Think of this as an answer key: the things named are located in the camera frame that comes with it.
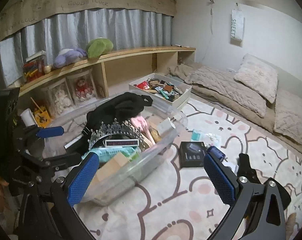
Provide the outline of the white power adapter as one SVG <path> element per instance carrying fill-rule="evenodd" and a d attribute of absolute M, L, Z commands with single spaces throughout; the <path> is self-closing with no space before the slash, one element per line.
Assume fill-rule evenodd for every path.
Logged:
<path fill-rule="evenodd" d="M 171 130 L 176 129 L 174 123 L 170 118 L 164 119 L 161 123 L 157 125 L 157 132 L 160 137 L 163 137 L 165 134 L 170 132 Z"/>

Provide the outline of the white box of clutter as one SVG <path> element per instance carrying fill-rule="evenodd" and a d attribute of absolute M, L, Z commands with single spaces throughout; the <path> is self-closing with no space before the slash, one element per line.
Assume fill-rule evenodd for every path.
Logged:
<path fill-rule="evenodd" d="M 129 83 L 129 89 L 146 92 L 176 109 L 182 109 L 191 94 L 190 85 L 157 73 L 132 81 Z"/>

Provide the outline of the plywood wooden block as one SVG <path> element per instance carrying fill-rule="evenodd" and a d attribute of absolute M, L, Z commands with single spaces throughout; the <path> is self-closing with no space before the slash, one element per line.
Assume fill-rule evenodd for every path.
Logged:
<path fill-rule="evenodd" d="M 129 158 L 126 157 L 121 152 L 118 152 L 114 157 L 112 157 L 106 164 L 99 168 L 94 176 L 94 181 L 99 183 L 109 176 L 114 175 L 122 167 L 129 163 Z"/>

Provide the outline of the purple plush toy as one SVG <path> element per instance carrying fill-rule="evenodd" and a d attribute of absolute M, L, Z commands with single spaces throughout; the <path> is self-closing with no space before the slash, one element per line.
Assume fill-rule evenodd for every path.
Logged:
<path fill-rule="evenodd" d="M 88 55 L 85 50 L 81 48 L 75 49 L 62 49 L 58 56 L 53 61 L 53 67 L 55 69 L 60 69 L 62 67 L 68 66 L 69 64 L 78 62 L 87 58 Z"/>

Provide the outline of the green plush toy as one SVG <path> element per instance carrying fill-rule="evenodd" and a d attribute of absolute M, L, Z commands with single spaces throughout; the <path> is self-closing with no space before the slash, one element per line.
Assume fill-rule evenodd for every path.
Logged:
<path fill-rule="evenodd" d="M 113 47 L 113 43 L 108 38 L 99 37 L 87 44 L 86 53 L 89 59 L 94 59 L 111 52 Z"/>

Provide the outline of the white hanging paper bag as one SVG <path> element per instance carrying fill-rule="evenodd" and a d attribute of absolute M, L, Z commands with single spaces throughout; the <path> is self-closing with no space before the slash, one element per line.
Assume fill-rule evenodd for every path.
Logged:
<path fill-rule="evenodd" d="M 242 42 L 244 37 L 244 14 L 238 3 L 231 10 L 231 39 Z"/>

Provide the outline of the green tissue pack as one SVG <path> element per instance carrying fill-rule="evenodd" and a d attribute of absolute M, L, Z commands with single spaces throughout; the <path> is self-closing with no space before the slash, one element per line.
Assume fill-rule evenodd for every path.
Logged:
<path fill-rule="evenodd" d="M 118 152 L 124 154 L 129 160 L 133 160 L 140 155 L 141 149 L 139 147 L 94 147 L 86 152 L 86 154 L 82 156 L 82 159 L 84 160 L 90 152 L 98 155 L 101 163 L 107 163 Z"/>

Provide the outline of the clear plastic storage bin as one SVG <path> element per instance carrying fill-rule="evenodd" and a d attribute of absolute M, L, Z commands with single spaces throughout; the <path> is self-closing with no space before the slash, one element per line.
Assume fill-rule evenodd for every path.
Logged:
<path fill-rule="evenodd" d="M 99 159 L 80 201 L 105 206 L 164 162 L 187 118 L 156 96 L 129 91 L 75 109 L 59 123 L 65 129 L 65 152 L 93 153 Z"/>

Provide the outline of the silver tiara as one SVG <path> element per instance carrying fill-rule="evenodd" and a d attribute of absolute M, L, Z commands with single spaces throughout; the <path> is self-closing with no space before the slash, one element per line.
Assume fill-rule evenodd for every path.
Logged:
<path fill-rule="evenodd" d="M 97 142 L 113 135 L 125 136 L 128 139 L 137 139 L 138 146 L 144 147 L 143 134 L 138 128 L 135 128 L 129 120 L 118 122 L 114 118 L 112 124 L 106 125 L 102 122 L 99 129 L 91 129 L 91 137 L 88 139 L 88 150 L 91 150 Z"/>

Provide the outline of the wooden bedside shelf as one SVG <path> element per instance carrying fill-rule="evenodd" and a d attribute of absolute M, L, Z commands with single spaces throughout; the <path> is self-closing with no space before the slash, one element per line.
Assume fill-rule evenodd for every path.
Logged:
<path fill-rule="evenodd" d="M 176 66 L 179 56 L 190 56 L 194 48 L 146 47 L 112 51 L 96 59 L 86 59 L 39 77 L 20 87 L 17 103 L 18 115 L 28 124 L 39 120 L 50 126 L 52 120 L 71 119 L 88 112 L 109 96 L 129 89 L 129 83 L 152 73 L 166 76 Z M 92 70 L 98 95 L 97 101 L 77 107 L 73 101 L 67 76 Z"/>

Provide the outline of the small black box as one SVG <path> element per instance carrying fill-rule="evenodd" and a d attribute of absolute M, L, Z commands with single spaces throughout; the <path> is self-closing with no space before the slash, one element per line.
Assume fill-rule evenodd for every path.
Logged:
<path fill-rule="evenodd" d="M 178 150 L 180 167 L 203 167 L 206 147 L 201 141 L 182 141 Z"/>

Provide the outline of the large beige pillow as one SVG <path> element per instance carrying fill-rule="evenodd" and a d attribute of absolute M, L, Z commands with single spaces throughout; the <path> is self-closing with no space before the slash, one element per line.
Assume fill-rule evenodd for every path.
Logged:
<path fill-rule="evenodd" d="M 302 145 L 302 99 L 279 89 L 275 101 L 273 130 Z"/>

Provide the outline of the small beige pillow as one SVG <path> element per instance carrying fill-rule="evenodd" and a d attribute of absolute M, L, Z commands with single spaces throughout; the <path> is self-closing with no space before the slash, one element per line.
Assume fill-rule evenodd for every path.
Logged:
<path fill-rule="evenodd" d="M 276 99 L 278 87 L 278 73 L 269 64 L 260 59 L 246 54 L 240 69 L 234 76 L 238 81 L 265 98 L 270 104 Z"/>

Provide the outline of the doll in clear case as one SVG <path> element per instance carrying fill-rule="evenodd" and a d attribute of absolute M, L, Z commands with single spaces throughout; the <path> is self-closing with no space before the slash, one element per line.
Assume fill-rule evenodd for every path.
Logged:
<path fill-rule="evenodd" d="M 97 101 L 98 95 L 92 77 L 92 70 L 67 76 L 67 83 L 77 107 L 82 107 Z"/>

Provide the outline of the black cloth bag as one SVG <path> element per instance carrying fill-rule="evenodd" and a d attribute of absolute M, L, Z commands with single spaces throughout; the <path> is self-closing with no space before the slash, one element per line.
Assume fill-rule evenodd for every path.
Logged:
<path fill-rule="evenodd" d="M 86 125 L 83 135 L 91 135 L 91 131 L 100 128 L 102 124 L 112 124 L 114 119 L 123 122 L 136 117 L 144 107 L 152 106 L 153 100 L 148 95 L 138 95 L 131 92 L 120 94 L 98 106 L 86 115 Z"/>

